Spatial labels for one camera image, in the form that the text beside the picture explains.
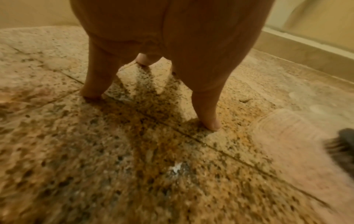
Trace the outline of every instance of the granite floor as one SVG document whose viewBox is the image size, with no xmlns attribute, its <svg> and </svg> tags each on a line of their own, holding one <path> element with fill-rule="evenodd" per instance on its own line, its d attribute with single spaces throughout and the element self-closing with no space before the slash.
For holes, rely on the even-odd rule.
<svg viewBox="0 0 354 224">
<path fill-rule="evenodd" d="M 250 130 L 279 110 L 353 124 L 352 84 L 252 50 L 213 133 L 165 59 L 124 66 L 102 101 L 84 100 L 87 49 L 79 27 L 0 30 L 1 224 L 327 221 L 331 200 Z"/>
</svg>

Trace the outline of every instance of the brush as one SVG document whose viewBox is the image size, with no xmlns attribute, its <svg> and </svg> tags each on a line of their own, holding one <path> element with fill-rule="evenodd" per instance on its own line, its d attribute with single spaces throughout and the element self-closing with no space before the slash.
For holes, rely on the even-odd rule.
<svg viewBox="0 0 354 224">
<path fill-rule="evenodd" d="M 354 129 L 345 128 L 324 144 L 331 158 L 354 179 Z"/>
</svg>

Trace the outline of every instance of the pink pig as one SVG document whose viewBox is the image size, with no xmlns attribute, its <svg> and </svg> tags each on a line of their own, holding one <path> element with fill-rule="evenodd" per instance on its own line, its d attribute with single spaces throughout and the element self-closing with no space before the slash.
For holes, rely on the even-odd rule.
<svg viewBox="0 0 354 224">
<path fill-rule="evenodd" d="M 216 105 L 230 75 L 258 38 L 274 0 L 70 0 L 89 36 L 81 94 L 99 98 L 118 69 L 161 57 L 192 91 L 200 121 L 216 131 Z"/>
</svg>

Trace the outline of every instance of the baseboard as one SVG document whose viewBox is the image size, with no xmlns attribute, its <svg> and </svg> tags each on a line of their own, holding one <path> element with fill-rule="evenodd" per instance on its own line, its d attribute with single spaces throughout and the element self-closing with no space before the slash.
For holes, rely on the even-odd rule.
<svg viewBox="0 0 354 224">
<path fill-rule="evenodd" d="M 354 82 L 354 53 L 267 27 L 254 49 Z"/>
</svg>

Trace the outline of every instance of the tile grout line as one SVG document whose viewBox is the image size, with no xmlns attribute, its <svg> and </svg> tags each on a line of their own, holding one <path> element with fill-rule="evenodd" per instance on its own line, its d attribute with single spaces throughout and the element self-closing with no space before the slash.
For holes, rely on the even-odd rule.
<svg viewBox="0 0 354 224">
<path fill-rule="evenodd" d="M 23 51 L 21 51 L 21 50 L 19 50 L 19 49 L 17 49 L 17 48 L 14 48 L 14 47 L 12 47 L 12 46 L 10 46 L 10 45 L 8 45 L 8 46 L 11 47 L 11 48 L 13 48 L 14 50 L 20 52 L 21 54 L 28 55 L 31 59 L 36 60 L 36 61 L 40 62 L 41 64 L 43 64 L 42 61 L 40 61 L 40 60 L 38 60 L 38 59 L 36 59 L 36 58 L 31 57 L 31 54 L 29 54 L 29 53 L 24 53 Z M 127 67 L 124 67 L 123 69 L 121 69 L 121 70 L 119 70 L 119 71 L 123 71 L 123 70 L 125 70 L 126 68 L 129 68 L 129 67 L 131 67 L 131 66 L 133 66 L 133 65 L 135 65 L 135 64 L 136 64 L 136 62 L 135 62 L 135 63 L 132 63 L 131 65 L 129 65 L 129 66 L 127 66 Z M 78 82 L 78 83 L 80 83 L 80 84 L 83 84 L 83 82 L 81 82 L 81 81 L 75 79 L 74 77 L 72 77 L 72 76 L 70 76 L 70 75 L 67 75 L 67 74 L 63 73 L 62 71 L 53 71 L 53 70 L 51 70 L 51 69 L 49 69 L 49 68 L 47 68 L 47 67 L 44 67 L 44 69 L 45 69 L 45 70 L 52 71 L 52 72 L 61 73 L 61 74 L 65 75 L 66 77 L 68 77 L 68 78 L 70 78 L 70 79 L 72 79 L 72 80 L 74 80 L 74 81 L 76 81 L 76 82 Z M 64 96 L 62 96 L 62 97 L 59 97 L 59 98 L 57 98 L 57 99 L 55 99 L 55 100 L 52 100 L 52 101 L 49 101 L 48 103 L 46 103 L 46 104 L 44 104 L 44 105 L 42 105 L 42 106 L 40 106 L 40 107 L 36 107 L 36 108 L 33 108 L 33 109 L 31 109 L 31 110 L 28 110 L 28 111 L 32 111 L 32 110 L 35 110 L 35 109 L 44 107 L 45 105 L 54 103 L 54 102 L 56 102 L 56 101 L 58 101 L 58 100 L 60 100 L 60 99 L 63 99 L 63 98 L 65 98 L 65 97 L 67 97 L 67 96 L 69 96 L 69 95 L 71 95 L 71 94 L 73 94 L 73 93 L 75 93 L 75 92 L 77 92 L 77 91 L 79 91 L 79 90 L 72 91 L 72 92 L 70 92 L 70 93 L 68 93 L 68 94 L 66 94 L 66 95 L 64 95 Z M 166 123 L 164 123 L 164 122 L 162 122 L 162 121 L 159 121 L 158 119 L 156 119 L 156 118 L 154 118 L 154 117 L 152 117 L 152 116 L 150 116 L 150 115 L 148 115 L 148 114 L 145 114 L 144 112 L 140 111 L 138 108 L 136 108 L 136 107 L 134 107 L 134 106 L 127 105 L 127 104 L 125 104 L 124 102 L 122 102 L 122 101 L 120 101 L 120 100 L 117 100 L 117 99 L 115 99 L 114 97 L 111 97 L 111 96 L 109 96 L 109 95 L 107 95 L 107 96 L 108 96 L 109 98 L 113 99 L 114 101 L 116 101 L 116 102 L 118 102 L 118 103 L 121 103 L 121 104 L 123 104 L 123 105 L 125 105 L 125 106 L 127 106 L 127 107 L 130 107 L 130 108 L 134 109 L 135 111 L 137 111 L 138 113 L 140 113 L 140 114 L 142 114 L 142 115 L 144 115 L 144 116 L 146 116 L 146 117 L 148 117 L 148 118 L 150 118 L 150 119 L 152 119 L 152 120 L 154 120 L 154 121 L 156 121 L 156 122 L 158 122 L 158 123 L 160 123 L 160 124 L 163 124 L 163 125 L 165 125 L 165 126 L 167 126 L 167 127 L 170 127 L 170 128 L 172 128 L 173 130 L 175 130 L 176 132 L 178 132 L 178 133 L 180 133 L 180 134 L 182 134 L 182 135 L 184 135 L 184 136 L 186 136 L 186 137 L 188 137 L 188 138 L 190 138 L 190 139 L 192 139 L 192 140 L 194 140 L 194 141 L 196 141 L 196 142 L 198 142 L 198 143 L 201 143 L 201 144 L 207 146 L 208 148 L 212 149 L 213 151 L 215 151 L 215 152 L 217 152 L 217 153 L 219 153 L 219 154 L 221 154 L 221 155 L 226 156 L 226 157 L 228 157 L 228 158 L 230 158 L 230 159 L 232 159 L 232 160 L 234 160 L 234 161 L 237 161 L 238 163 L 241 163 L 241 164 L 243 164 L 243 165 L 245 165 L 245 166 L 247 166 L 247 167 L 249 167 L 249 168 L 251 168 L 251 169 L 257 171 L 257 172 L 260 173 L 260 174 L 263 174 L 263 175 L 266 175 L 266 176 L 272 178 L 273 180 L 276 180 L 276 181 L 278 181 L 278 182 L 280 182 L 280 183 L 283 183 L 283 184 L 285 184 L 285 185 L 291 187 L 292 189 L 294 189 L 294 190 L 296 190 L 296 191 L 299 191 L 299 192 L 301 192 L 302 194 L 304 194 L 304 195 L 306 195 L 306 196 L 308 196 L 308 197 L 310 197 L 310 198 L 312 198 L 312 199 L 314 199 L 314 200 L 320 202 L 320 203 L 323 204 L 324 206 L 326 206 L 326 207 L 328 207 L 328 208 L 331 208 L 331 206 L 330 206 L 328 203 L 326 203 L 326 202 L 322 201 L 321 199 L 319 199 L 319 198 L 313 196 L 312 194 L 310 194 L 310 193 L 308 193 L 308 192 L 306 192 L 306 191 L 304 191 L 304 190 L 301 190 L 301 189 L 295 187 L 294 185 L 292 185 L 292 184 L 290 184 L 290 183 L 288 183 L 288 182 L 286 182 L 286 181 L 284 181 L 284 180 L 282 180 L 282 179 L 280 179 L 280 178 L 278 178 L 278 177 L 276 177 L 276 176 L 274 176 L 274 175 L 272 175 L 272 174 L 269 174 L 269 173 L 267 173 L 267 172 L 265 172 L 265 171 L 263 171 L 263 170 L 261 170 L 261 169 L 259 169 L 259 168 L 256 168 L 256 167 L 254 167 L 254 166 L 252 166 L 252 165 L 250 165 L 250 164 L 248 164 L 248 163 L 246 163 L 246 162 L 244 162 L 244 161 L 242 161 L 242 160 L 240 160 L 240 159 L 236 159 L 236 158 L 234 158 L 233 156 L 231 156 L 231 155 L 229 155 L 229 154 L 227 154 L 227 153 L 225 153 L 225 152 L 223 152 L 223 151 L 220 151 L 220 150 L 218 150 L 218 149 L 216 149 L 216 148 L 214 148 L 214 147 L 212 147 L 212 146 L 210 146 L 210 145 L 208 145 L 208 144 L 206 144 L 206 143 L 200 141 L 199 139 L 194 138 L 194 137 L 192 137 L 192 136 L 190 136 L 190 135 L 188 135 L 188 134 L 186 134 L 186 133 L 180 131 L 179 129 L 177 129 L 177 128 L 175 128 L 175 127 L 172 127 L 172 126 L 170 126 L 170 125 L 168 125 L 168 124 L 166 124 Z"/>
</svg>

